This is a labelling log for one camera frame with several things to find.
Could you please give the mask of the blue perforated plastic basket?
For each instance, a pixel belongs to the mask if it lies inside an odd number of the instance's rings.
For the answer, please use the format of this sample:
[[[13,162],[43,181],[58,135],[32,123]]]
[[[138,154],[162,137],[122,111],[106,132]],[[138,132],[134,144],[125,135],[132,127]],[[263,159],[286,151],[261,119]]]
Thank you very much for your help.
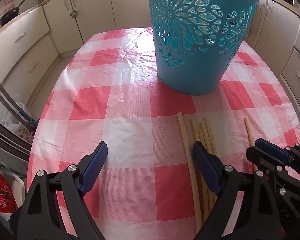
[[[219,84],[259,0],[148,0],[157,74],[168,87],[204,95]]]

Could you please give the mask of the red white checkered tablecloth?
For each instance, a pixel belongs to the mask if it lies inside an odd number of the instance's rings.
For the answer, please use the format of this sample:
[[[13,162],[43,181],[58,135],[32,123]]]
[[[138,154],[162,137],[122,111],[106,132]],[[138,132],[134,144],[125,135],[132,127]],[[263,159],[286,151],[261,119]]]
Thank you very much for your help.
[[[245,117],[255,138],[300,143],[293,105],[247,43],[213,92],[190,96],[159,80],[150,28],[116,30],[94,35],[60,74],[34,136],[27,180],[78,163],[104,141],[107,162],[84,200],[106,239],[193,239],[178,113],[190,143],[191,122],[207,119],[217,155],[241,172],[253,171]]]

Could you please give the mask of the black frying pan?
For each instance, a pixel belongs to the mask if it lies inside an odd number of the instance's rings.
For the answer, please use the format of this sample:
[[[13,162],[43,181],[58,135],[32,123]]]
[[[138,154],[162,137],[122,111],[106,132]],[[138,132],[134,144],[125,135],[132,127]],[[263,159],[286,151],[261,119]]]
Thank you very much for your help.
[[[25,2],[26,0],[22,0],[20,4],[17,7],[14,7],[13,9],[6,12],[1,18],[0,18],[0,25],[3,27],[8,22],[13,20],[19,15],[20,6]]]

